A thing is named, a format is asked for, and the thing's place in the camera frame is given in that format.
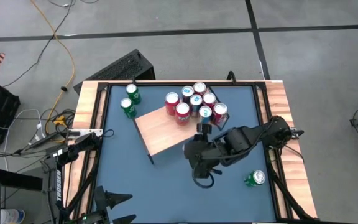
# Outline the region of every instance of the wooden board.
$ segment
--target wooden board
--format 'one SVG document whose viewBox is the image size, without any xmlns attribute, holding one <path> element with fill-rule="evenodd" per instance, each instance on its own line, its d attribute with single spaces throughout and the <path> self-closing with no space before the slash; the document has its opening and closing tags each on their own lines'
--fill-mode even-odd
<svg viewBox="0 0 358 224">
<path fill-rule="evenodd" d="M 83 86 L 81 89 L 80 98 L 78 100 L 76 115 L 74 118 L 73 128 L 90 128 L 91 119 L 94 110 L 94 103 L 96 101 L 97 87 L 98 83 L 132 83 L 129 80 L 118 80 L 118 81 L 85 81 L 83 82 Z M 138 83 L 175 83 L 175 82 L 210 82 L 210 83 L 227 83 L 231 82 L 230 80 L 139 80 Z M 282 81 L 262 81 L 262 80 L 238 80 L 238 82 L 265 82 L 267 86 L 267 94 L 270 103 L 270 109 L 273 115 L 282 116 L 289 126 L 293 127 L 293 120 L 291 116 L 290 107 L 287 100 L 287 95 L 285 93 L 284 84 Z M 100 118 L 102 112 L 105 110 L 103 105 L 105 101 L 105 91 L 102 91 L 101 94 L 101 102 L 98 108 L 98 114 L 96 118 L 96 128 L 101 127 Z M 267 121 L 267 114 L 265 110 L 265 105 L 263 98 L 260 97 L 260 105 L 261 111 L 264 121 Z M 291 141 L 289 146 L 296 149 L 300 152 L 298 141 Z M 73 162 L 71 168 L 71 180 L 70 180 L 70 188 L 68 190 L 64 190 L 64 197 L 68 194 L 68 201 L 71 201 L 71 198 L 78 190 L 78 184 L 81 174 L 81 168 L 84 161 L 83 153 L 80 153 L 79 158 Z M 316 210 L 314 208 L 313 198 L 311 196 L 309 183 L 305 171 L 305 167 L 303 165 L 302 160 L 295 156 L 292 152 L 284 149 L 282 154 L 283 168 L 285 179 L 287 182 L 287 187 L 289 191 L 294 196 L 295 200 L 303 207 L 306 213 L 311 215 L 312 217 L 317 217 Z M 93 164 L 93 159 L 89 160 L 89 167 Z M 69 165 L 65 167 L 65 173 L 69 172 Z M 65 189 L 67 189 L 68 185 L 68 175 L 65 175 Z M 280 206 L 281 215 L 283 218 L 287 217 L 285 213 L 285 204 L 283 201 L 283 196 L 280 193 L 280 190 L 277 189 L 277 196 Z M 81 202 L 81 210 L 80 213 L 85 213 L 86 204 L 88 202 L 87 197 L 83 197 Z"/>
<path fill-rule="evenodd" d="M 190 117 L 188 124 L 176 124 L 175 117 L 165 107 L 135 119 L 143 141 L 151 156 L 160 153 L 196 134 L 198 119 Z"/>
</svg>

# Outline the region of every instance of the wooden table edge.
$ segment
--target wooden table edge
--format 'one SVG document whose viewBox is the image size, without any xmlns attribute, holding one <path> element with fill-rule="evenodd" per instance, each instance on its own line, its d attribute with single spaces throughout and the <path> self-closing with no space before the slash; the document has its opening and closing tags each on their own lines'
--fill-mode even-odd
<svg viewBox="0 0 358 224">
<path fill-rule="evenodd" d="M 137 80 L 137 83 L 177 83 L 177 82 L 208 82 L 208 83 L 230 83 L 232 80 Z M 279 115 L 282 116 L 281 113 L 275 113 L 274 107 L 275 105 L 280 105 L 281 107 L 288 107 L 287 109 L 287 116 L 284 116 L 288 124 L 293 125 L 292 116 L 287 100 L 287 95 L 285 93 L 284 85 L 282 80 L 237 80 L 238 83 L 244 83 L 244 82 L 265 82 L 268 92 L 268 99 L 270 104 L 270 109 L 272 110 L 273 115 Z M 130 80 L 100 80 L 100 81 L 84 81 L 81 87 L 80 96 L 78 99 L 77 109 L 76 109 L 76 115 L 74 117 L 73 122 L 73 128 L 90 128 L 91 127 L 91 119 L 94 111 L 95 101 L 96 101 L 96 95 L 98 92 L 98 86 L 100 83 L 110 83 L 110 84 L 123 84 L 123 83 L 132 83 Z M 276 98 L 280 98 L 279 103 L 275 102 Z M 96 113 L 96 122 L 95 122 L 95 128 L 101 128 L 102 126 L 102 113 L 104 110 L 104 101 L 106 100 L 106 90 L 102 90 L 100 94 L 100 102 L 99 102 L 99 108 L 98 112 Z M 262 111 L 262 117 L 264 122 L 266 122 L 266 110 L 264 109 L 264 102 L 260 100 L 260 107 Z M 291 146 L 295 146 L 297 149 L 299 149 L 299 144 L 297 141 L 292 141 Z M 90 171 L 90 168 L 93 164 L 93 156 L 91 155 L 91 159 L 89 160 L 88 164 L 88 172 Z M 71 198 L 74 196 L 74 194 L 78 191 L 78 185 L 79 185 L 79 176 L 81 175 L 81 169 L 84 161 L 84 153 L 81 152 L 79 158 L 73 162 L 71 170 L 69 170 L 69 165 L 67 164 L 65 166 L 65 174 L 68 174 L 68 172 L 71 172 L 71 181 L 70 181 L 70 188 L 67 190 L 68 185 L 68 175 L 65 175 L 64 177 L 64 191 L 63 191 L 63 198 L 66 199 L 66 196 L 68 196 L 68 201 L 71 200 Z M 297 194 L 293 194 L 294 198 L 298 201 L 298 203 L 303 207 L 306 213 L 311 215 L 312 217 L 316 217 L 316 210 L 313 203 L 313 198 L 311 196 L 310 187 L 308 183 L 308 179 L 306 176 L 306 171 L 304 164 L 302 161 L 300 161 L 300 165 L 298 169 L 300 172 L 305 173 L 303 177 L 290 177 L 290 175 L 286 176 L 286 182 L 287 187 L 291 191 L 291 189 L 296 188 L 298 184 L 292 184 L 293 180 L 298 180 L 296 182 L 302 182 L 302 188 L 297 190 Z M 277 164 L 275 162 L 273 163 L 274 168 L 277 168 Z M 280 207 L 280 213 L 282 218 L 286 218 L 287 214 L 285 212 L 285 206 L 283 202 L 283 196 L 280 193 L 280 190 L 277 189 L 277 197 Z M 82 201 L 81 201 L 81 208 L 80 208 L 80 214 L 86 212 L 86 206 L 88 203 L 88 194 L 89 194 L 89 188 L 85 192 Z"/>
</svg>

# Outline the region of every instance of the green soda can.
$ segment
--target green soda can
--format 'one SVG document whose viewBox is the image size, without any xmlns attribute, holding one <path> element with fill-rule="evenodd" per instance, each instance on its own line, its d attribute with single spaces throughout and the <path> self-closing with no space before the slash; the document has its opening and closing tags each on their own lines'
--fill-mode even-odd
<svg viewBox="0 0 358 224">
<path fill-rule="evenodd" d="M 135 109 L 135 105 L 131 99 L 129 98 L 122 99 L 121 108 L 124 110 L 128 118 L 135 118 L 137 112 Z"/>
<path fill-rule="evenodd" d="M 265 174 L 260 170 L 256 170 L 250 173 L 244 179 L 244 182 L 249 187 L 254 187 L 254 186 L 262 185 L 265 182 L 265 179 L 266 179 Z"/>
<path fill-rule="evenodd" d="M 129 84 L 126 88 L 129 98 L 135 103 L 139 104 L 142 101 L 140 97 L 139 89 L 134 84 Z"/>
</svg>

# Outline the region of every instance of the can lid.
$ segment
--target can lid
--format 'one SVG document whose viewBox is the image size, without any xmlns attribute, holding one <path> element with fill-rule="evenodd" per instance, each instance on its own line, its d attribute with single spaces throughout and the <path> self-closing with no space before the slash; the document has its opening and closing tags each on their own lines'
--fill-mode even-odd
<svg viewBox="0 0 358 224">
<path fill-rule="evenodd" d="M 226 114 L 227 106 L 224 103 L 216 103 L 214 106 L 214 111 L 217 114 Z"/>
<path fill-rule="evenodd" d="M 257 184 L 263 184 L 265 182 L 265 174 L 260 171 L 260 170 L 257 170 L 254 172 L 254 180 Z"/>
<path fill-rule="evenodd" d="M 205 93 L 203 96 L 203 100 L 205 103 L 213 103 L 216 100 L 215 94 L 213 93 Z"/>
<path fill-rule="evenodd" d="M 165 101 L 168 103 L 176 103 L 179 100 L 177 93 L 170 92 L 165 96 Z"/>
<path fill-rule="evenodd" d="M 123 108 L 128 108 L 128 107 L 131 106 L 131 104 L 132 104 L 132 100 L 129 99 L 129 98 L 124 98 L 124 99 L 121 100 L 121 106 Z"/>
<path fill-rule="evenodd" d="M 180 114 L 187 114 L 189 112 L 190 108 L 187 103 L 179 103 L 177 106 L 177 112 Z"/>
<path fill-rule="evenodd" d="M 184 96 L 191 96 L 194 94 L 194 89 L 193 87 L 191 86 L 185 86 L 181 89 L 181 93 L 184 95 Z"/>
<path fill-rule="evenodd" d="M 193 85 L 194 91 L 198 92 L 198 93 L 202 93 L 206 90 L 206 85 L 203 82 L 196 82 Z"/>
<path fill-rule="evenodd" d="M 134 93 L 136 91 L 137 87 L 134 84 L 129 84 L 126 88 L 127 93 Z"/>
<path fill-rule="evenodd" d="M 192 105 L 200 105 L 203 103 L 203 98 L 200 95 L 194 94 L 190 97 L 190 103 Z"/>
<path fill-rule="evenodd" d="M 209 106 L 202 106 L 199 113 L 203 118 L 208 118 L 212 115 L 212 109 Z"/>
</svg>

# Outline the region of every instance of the concrete floor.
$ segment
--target concrete floor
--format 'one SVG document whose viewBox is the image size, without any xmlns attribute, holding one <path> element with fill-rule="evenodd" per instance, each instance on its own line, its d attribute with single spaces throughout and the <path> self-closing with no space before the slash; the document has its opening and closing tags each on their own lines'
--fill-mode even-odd
<svg viewBox="0 0 358 224">
<path fill-rule="evenodd" d="M 56 27 L 66 9 L 44 0 L 36 2 Z M 358 24 L 358 1 L 258 0 L 252 1 L 252 6 L 258 27 Z M 100 0 L 96 4 L 77 1 L 58 33 L 228 27 L 250 28 L 243 0 Z M 30 1 L 0 0 L 0 37 L 50 34 Z M 260 38 L 270 76 L 284 80 L 295 124 L 305 130 L 301 151 L 318 216 L 322 220 L 358 223 L 358 135 L 349 125 L 358 108 L 358 29 L 260 33 Z M 0 42 L 0 52 L 6 54 L 0 84 L 11 82 L 33 64 L 45 43 Z M 251 33 L 77 39 L 64 43 L 76 62 L 74 83 L 136 48 L 154 65 L 157 79 L 225 78 L 230 70 L 240 79 L 263 79 Z M 70 73 L 68 55 L 53 41 L 40 64 L 8 89 L 20 96 L 21 110 L 43 111 L 53 105 Z M 57 109 L 75 109 L 77 100 L 76 93 L 69 91 Z M 24 146 L 36 124 L 17 122 L 12 127 L 17 132 L 9 136 L 8 150 Z M 9 158 L 9 168 L 16 171 L 33 161 Z M 4 166 L 0 159 L 0 169 Z M 34 192 L 19 192 L 16 198 L 38 197 Z M 48 220 L 41 202 L 34 205 L 11 200 L 9 204 L 29 211 L 27 223 Z"/>
</svg>

